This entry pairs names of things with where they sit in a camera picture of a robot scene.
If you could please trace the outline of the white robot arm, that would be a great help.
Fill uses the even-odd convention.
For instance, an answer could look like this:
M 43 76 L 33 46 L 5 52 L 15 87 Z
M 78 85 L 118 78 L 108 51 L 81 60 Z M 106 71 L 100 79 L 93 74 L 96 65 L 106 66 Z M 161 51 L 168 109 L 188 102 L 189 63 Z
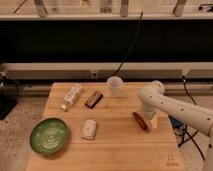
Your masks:
M 213 110 L 170 98 L 164 92 L 163 83 L 157 80 L 139 89 L 143 115 L 151 120 L 159 109 L 208 136 L 210 140 L 203 171 L 213 171 Z

